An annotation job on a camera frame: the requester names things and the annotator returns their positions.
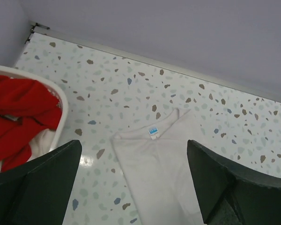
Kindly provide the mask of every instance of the white fabric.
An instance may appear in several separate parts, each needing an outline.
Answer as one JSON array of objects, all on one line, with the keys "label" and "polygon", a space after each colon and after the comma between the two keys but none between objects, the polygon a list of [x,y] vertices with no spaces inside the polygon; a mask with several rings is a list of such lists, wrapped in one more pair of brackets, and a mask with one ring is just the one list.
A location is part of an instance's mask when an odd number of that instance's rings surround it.
[{"label": "white fabric", "polygon": [[[158,138],[148,130],[156,127]],[[203,225],[187,160],[187,141],[206,144],[189,110],[112,139],[144,225]]]},{"label": "white fabric", "polygon": [[55,136],[55,131],[45,129],[38,133],[30,142],[29,145],[31,147],[31,157],[27,162],[40,157],[50,150],[50,145]]}]

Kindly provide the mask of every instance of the red garment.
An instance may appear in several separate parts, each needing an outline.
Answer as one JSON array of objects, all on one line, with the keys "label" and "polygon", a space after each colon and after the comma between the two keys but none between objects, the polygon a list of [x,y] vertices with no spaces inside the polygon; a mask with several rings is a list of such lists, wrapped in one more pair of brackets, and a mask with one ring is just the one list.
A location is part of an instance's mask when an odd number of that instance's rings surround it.
[{"label": "red garment", "polygon": [[0,75],[0,115],[21,117],[12,121],[0,116],[1,171],[30,158],[29,142],[44,129],[56,129],[61,117],[59,100],[38,81]]}]

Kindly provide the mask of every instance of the laundry basket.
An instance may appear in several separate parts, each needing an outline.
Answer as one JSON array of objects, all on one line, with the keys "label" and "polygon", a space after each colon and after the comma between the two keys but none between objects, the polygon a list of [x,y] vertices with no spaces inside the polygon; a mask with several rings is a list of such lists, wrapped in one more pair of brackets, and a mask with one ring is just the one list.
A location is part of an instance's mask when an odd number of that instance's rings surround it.
[{"label": "laundry basket", "polygon": [[4,67],[4,66],[0,66],[0,75],[5,75],[5,76],[9,76],[12,78],[29,78],[32,80],[37,80],[39,82],[41,82],[48,90],[51,94],[53,94],[54,96],[56,96],[59,99],[59,107],[62,110],[62,114],[61,114],[61,118],[58,124],[58,127],[55,131],[55,136],[52,140],[52,143],[50,145],[50,150],[52,151],[54,149],[56,149],[57,147],[57,143],[59,140],[59,137],[61,135],[61,131],[65,125],[66,122],[66,118],[67,118],[67,114],[68,114],[68,109],[69,109],[69,105],[67,102],[67,98],[65,93],[63,92],[63,90],[57,86],[55,83],[53,83],[52,81],[49,81],[47,79],[44,79],[38,75],[35,74],[31,74],[28,72],[24,72],[18,69],[14,69],[14,68],[10,68],[10,67]]}]

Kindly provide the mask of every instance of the speckled tabletop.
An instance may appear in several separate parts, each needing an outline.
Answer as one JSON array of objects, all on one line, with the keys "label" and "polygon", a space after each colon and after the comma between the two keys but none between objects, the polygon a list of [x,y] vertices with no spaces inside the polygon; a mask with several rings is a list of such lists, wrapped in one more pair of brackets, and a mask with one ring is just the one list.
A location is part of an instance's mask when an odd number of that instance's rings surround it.
[{"label": "speckled tabletop", "polygon": [[141,224],[110,137],[174,107],[193,110],[213,151],[281,178],[280,103],[36,33],[16,68],[63,89],[70,109],[59,145],[83,145],[65,225]]}]

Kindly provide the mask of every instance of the gray wall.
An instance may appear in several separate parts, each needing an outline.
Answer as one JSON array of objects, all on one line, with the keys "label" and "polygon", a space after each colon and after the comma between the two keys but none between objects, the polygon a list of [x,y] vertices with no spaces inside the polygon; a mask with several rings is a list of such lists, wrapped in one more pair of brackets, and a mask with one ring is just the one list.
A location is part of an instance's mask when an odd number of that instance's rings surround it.
[{"label": "gray wall", "polygon": [[281,94],[281,0],[20,0],[54,30]]},{"label": "gray wall", "polygon": [[12,66],[29,34],[29,21],[18,0],[0,0],[0,65]]}]

